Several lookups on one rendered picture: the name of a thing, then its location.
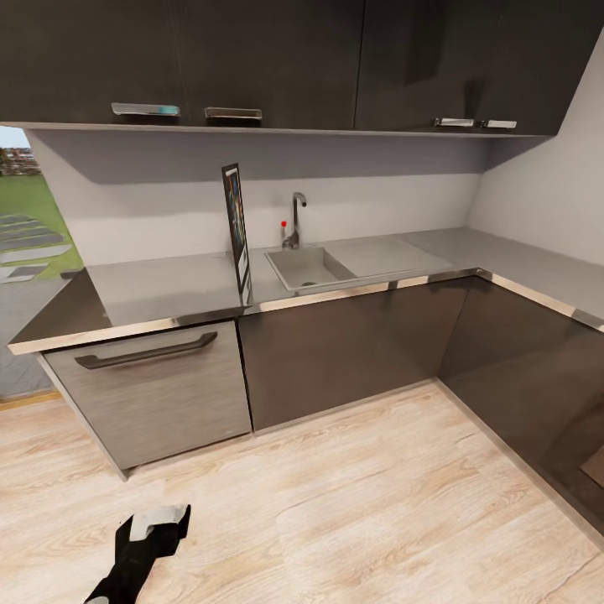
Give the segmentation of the poster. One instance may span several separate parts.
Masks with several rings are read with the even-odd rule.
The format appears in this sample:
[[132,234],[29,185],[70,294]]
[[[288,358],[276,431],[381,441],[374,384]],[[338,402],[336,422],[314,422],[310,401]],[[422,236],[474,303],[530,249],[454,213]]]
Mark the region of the poster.
[[238,292],[241,294],[247,276],[249,260],[238,164],[226,165],[221,168],[221,172],[237,274]]

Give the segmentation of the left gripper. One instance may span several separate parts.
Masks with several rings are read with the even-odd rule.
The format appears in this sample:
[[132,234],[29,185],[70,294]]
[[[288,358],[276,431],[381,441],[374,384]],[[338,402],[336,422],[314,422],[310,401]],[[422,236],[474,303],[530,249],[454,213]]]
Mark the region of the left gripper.
[[131,517],[117,532],[115,538],[115,565],[123,561],[134,561],[139,563],[143,569],[145,578],[157,558],[173,556],[178,549],[181,539],[187,537],[192,505],[187,506],[185,516],[179,522],[156,524],[155,530],[142,541],[130,542],[133,517]]

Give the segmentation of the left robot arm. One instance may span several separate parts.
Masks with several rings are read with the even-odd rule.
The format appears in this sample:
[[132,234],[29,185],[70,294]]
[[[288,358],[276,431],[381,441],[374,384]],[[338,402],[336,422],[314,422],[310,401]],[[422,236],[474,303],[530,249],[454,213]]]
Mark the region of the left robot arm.
[[157,558],[173,556],[187,537],[192,505],[139,509],[115,538],[115,565],[84,604],[134,604]]

